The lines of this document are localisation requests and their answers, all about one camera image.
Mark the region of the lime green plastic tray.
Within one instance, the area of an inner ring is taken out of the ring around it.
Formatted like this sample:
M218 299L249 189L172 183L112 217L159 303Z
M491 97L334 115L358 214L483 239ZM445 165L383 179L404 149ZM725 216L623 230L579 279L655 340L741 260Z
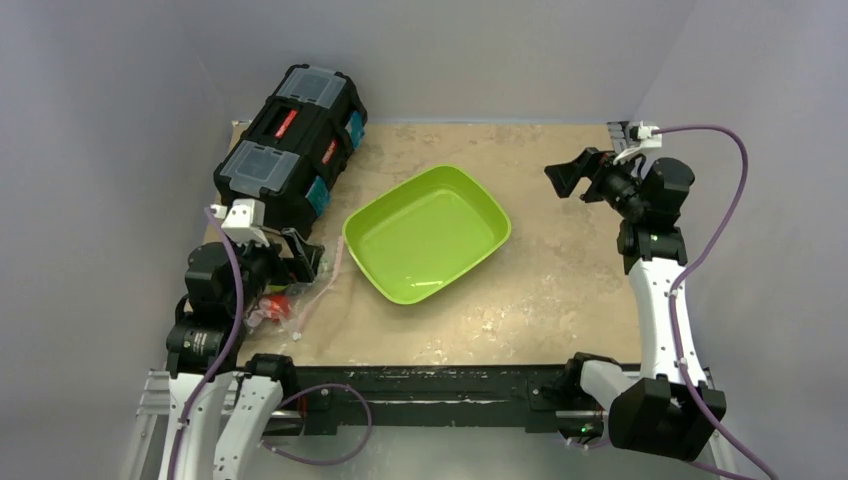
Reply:
M449 164L397 184L352 213L342 229L362 274L397 305L417 304L457 281L511 232L492 194Z

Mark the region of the clear zip top bag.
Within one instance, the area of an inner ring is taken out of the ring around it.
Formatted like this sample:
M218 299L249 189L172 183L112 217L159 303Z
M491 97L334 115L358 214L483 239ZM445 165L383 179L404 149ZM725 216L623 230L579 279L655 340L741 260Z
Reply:
M294 283L285 288L275 289L267 287L259 299L254 302L253 306L248 309L246 319L244 320L248 331L254 331L263 323L271 323L284 330L291 336L293 341L300 341L306 330L310 316L317 309L322 297L333 288L333 284L340 272L344 251L345 240L342 236L339 236L334 250L329 255L329 259L321 260L319 273L313 283ZM289 298L291 317L288 321L275 323L269 320L263 320L257 311L260 299L274 294L283 294Z

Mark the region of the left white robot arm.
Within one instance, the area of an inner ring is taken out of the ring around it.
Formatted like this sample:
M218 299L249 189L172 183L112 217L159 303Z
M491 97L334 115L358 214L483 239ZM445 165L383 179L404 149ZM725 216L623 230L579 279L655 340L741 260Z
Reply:
M238 370L250 308L270 287L317 276L324 247L291 229L283 238L289 257L275 242L238 246L228 238L189 255L187 293L166 338L169 413L160 478L243 478L272 411L297 399L287 356L256 354Z

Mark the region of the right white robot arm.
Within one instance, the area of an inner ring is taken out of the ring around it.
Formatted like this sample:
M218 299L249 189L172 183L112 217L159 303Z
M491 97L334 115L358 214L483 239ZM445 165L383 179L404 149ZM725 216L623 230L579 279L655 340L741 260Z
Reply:
M711 421L727 409L725 394L709 386L695 352L680 277L688 256L676 222L695 175L665 157L639 176L642 158L618 162L614 152L588 147L544 169L558 197L569 197L586 179L580 200L605 202L621 216L617 250L637 301L642 354L632 379L616 360L579 352L555 390L576 407L595 400L607 413L605 435L613 446L694 461L715 431Z

